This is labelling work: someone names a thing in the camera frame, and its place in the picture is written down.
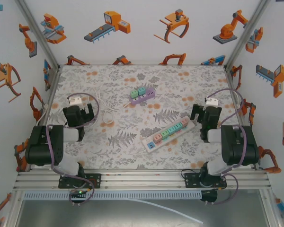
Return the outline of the translucent white tube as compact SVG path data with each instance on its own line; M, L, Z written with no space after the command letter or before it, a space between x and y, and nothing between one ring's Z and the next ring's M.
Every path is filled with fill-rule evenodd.
M177 210L174 210L174 209L171 209L171 208L162 206L162 205L158 205L158 204L153 203L153 202L143 201L143 200L138 200L138 199L125 199L125 200L126 200L126 201L132 201L132 202L143 203L143 204L148 204L148 205L151 205L151 206L154 206L154 207L157 207L157 208L161 208L161 209L170 211L170 212L172 212L172 213L176 213L176 214L178 214L178 215L180 215L180 216L182 216L182 217L185 217L185 218L187 218L187 219L189 219L189 220L191 220L191 221L194 221L194 222L196 222L196 223L198 223L198 224L200 224L200 225L203 224L202 221L200 221L200 220L198 220L198 219L196 219L196 218L194 218L194 217L191 217L191 216L189 216L189 215L186 215L186 214L184 214L184 213L182 213L182 212L179 212L179 211L177 211Z

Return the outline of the short purple power strip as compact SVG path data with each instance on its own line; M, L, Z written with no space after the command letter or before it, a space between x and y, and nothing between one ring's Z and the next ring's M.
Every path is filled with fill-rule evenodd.
M129 101L132 105L137 105L140 104L144 101L147 101L151 98L154 98L156 95L154 88L150 87L148 89L146 89L145 94L141 95L141 96L137 96L135 98L131 98L131 96L129 96Z

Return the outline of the circuit board with green light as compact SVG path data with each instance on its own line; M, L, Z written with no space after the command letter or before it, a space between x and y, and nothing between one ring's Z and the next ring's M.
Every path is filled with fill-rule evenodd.
M75 204L80 206L80 204L86 200L87 192L88 191L83 191L83 190L70 191L69 201L71 202L72 206L74 206Z

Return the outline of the black connector box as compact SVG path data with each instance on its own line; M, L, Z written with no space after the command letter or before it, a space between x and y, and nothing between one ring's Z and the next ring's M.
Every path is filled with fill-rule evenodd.
M217 190L203 190L201 191L201 195L201 201L205 203L214 203L217 200L218 192Z

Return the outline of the floral table mat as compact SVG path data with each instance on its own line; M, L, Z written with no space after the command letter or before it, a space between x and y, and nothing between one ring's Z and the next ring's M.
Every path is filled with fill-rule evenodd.
M155 90L155 97L137 105L130 92L140 87ZM222 108L219 123L235 125L228 81L218 66L64 66L47 122L64 124L62 109L67 96L81 92L99 119L85 127L81 142L67 143L65 152L85 169L184 169L200 168L221 156L219 144L200 138L200 124L154 152L142 140L175 120L190 116L194 104L203 105L213 95Z

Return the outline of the aluminium frame rail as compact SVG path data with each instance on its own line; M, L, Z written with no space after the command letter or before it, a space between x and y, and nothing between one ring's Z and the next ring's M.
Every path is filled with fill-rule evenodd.
M179 170L89 170L100 173L100 191L185 190ZM238 179L239 189L271 189L268 174L254 169L230 172ZM58 190L60 176L52 171L34 169L19 173L14 191Z

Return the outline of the long white power strip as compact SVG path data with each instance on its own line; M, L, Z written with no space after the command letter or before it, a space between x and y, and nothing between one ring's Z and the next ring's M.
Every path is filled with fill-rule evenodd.
M175 132L173 135L171 136L168 136L166 139L160 141L159 143L155 144L154 141L153 141L153 137L156 135L156 134L159 134L165 130L168 130L168 128L170 128L171 126L174 126L175 124L177 124L178 122L181 122L181 120L183 118L187 118L189 120L189 123L186 127L182 128L181 130ZM177 139L179 136L182 136L184 135L185 133L189 132L190 130L192 130L194 127L195 127L195 124L193 123L192 120L190 120L190 118L188 116L185 116L181 119L178 119L176 121L174 121L173 123L163 127L161 130L159 130L158 132L156 133L153 133L152 135L144 138L142 140L142 145L144 145L145 147L145 150L148 152L148 153L151 153L151 152L154 152L156 151L157 149L165 146L167 143L171 142L172 140L174 139Z

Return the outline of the aluminium frame post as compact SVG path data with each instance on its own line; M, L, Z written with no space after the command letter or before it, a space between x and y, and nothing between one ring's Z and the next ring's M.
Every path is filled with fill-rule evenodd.
M265 10L266 10L266 8L267 8L267 6L269 5L270 2L271 2L271 0L260 0L260 2L258 3L251 19L249 20L246 28L244 29L244 32L242 33L241 37L239 38L238 43L236 44L233 52L231 53L226 65L225 65L226 66L226 68L225 68L226 72L230 72L230 70L232 69L232 66L233 66L235 60L238 58L240 52L245 47L246 42L248 41L251 33L254 31L258 21L262 17L263 13L265 12Z
M44 38L41 29L39 28L32 12L30 11L29 7L26 4L25 0L14 0L17 4L17 7L21 11L21 14L25 18L26 22L28 23L28 26L33 31L37 42L42 47L46 57L48 58L49 62L51 63L51 66L55 69L55 71L59 71L60 65L58 61L56 60L52 50L50 49L48 42Z

